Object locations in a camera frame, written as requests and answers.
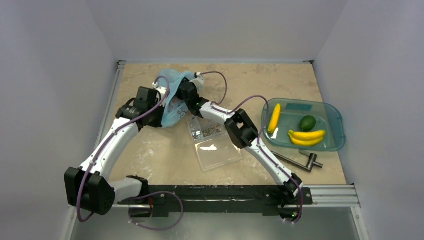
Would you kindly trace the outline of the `light blue plastic bag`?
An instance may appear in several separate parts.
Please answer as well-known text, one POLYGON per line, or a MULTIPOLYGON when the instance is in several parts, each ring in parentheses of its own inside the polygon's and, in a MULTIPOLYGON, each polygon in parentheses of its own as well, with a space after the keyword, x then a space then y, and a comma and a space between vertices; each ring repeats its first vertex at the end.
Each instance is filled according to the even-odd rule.
POLYGON ((166 98, 165 109, 161 121, 163 128, 170 128, 176 125, 189 112, 186 103, 176 97, 180 84, 184 79, 188 81, 195 79, 195 74, 191 71, 179 72, 172 68, 162 69, 157 75, 157 83, 159 87, 166 88, 167 78, 169 82, 169 95, 166 98))

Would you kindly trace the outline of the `yellow fake squash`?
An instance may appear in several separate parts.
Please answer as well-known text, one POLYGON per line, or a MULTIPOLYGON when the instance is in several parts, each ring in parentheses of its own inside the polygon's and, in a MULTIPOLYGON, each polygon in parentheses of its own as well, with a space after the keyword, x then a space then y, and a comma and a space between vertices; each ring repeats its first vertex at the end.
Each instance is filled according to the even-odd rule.
POLYGON ((267 133, 268 134, 273 134, 275 132, 275 130, 277 129, 278 123, 279 123, 279 119, 280 119, 280 115, 281 115, 281 104, 277 103, 276 106, 273 109, 268 127, 267 127, 267 133))

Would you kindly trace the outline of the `yellow fake banana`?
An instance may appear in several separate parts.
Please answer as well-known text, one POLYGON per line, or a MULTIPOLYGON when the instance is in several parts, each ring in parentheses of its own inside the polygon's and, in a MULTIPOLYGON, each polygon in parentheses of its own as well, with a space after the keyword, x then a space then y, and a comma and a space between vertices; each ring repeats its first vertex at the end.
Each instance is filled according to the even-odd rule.
POLYGON ((313 132, 288 131, 288 136, 294 145, 303 147, 312 147, 323 141, 325 130, 317 130, 313 132))

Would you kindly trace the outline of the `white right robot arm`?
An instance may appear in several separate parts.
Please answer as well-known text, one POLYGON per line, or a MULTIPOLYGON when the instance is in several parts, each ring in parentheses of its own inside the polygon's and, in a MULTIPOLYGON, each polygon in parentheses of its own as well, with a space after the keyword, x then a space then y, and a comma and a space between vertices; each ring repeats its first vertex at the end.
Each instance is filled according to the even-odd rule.
POLYGON ((179 85, 176 96, 186 103, 194 116, 223 124, 231 142, 254 156, 268 171, 280 189, 282 200, 288 204, 294 203, 299 208, 303 207, 303 181, 267 148, 261 139, 263 128, 257 128, 246 111, 240 106, 237 110, 214 106, 211 101, 200 97, 195 84, 189 81, 179 85))

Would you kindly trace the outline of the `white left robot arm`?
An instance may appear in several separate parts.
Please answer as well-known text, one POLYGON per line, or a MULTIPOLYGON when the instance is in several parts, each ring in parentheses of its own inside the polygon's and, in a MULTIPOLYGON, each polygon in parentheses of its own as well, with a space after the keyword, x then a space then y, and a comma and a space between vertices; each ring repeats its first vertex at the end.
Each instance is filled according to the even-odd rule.
POLYGON ((68 204, 104 216, 114 204, 131 199, 138 205, 149 199, 148 182, 138 176, 109 182, 112 170, 131 140, 145 126, 160 128, 168 89, 140 87, 120 107, 112 126, 95 151, 78 167, 64 174, 68 204))

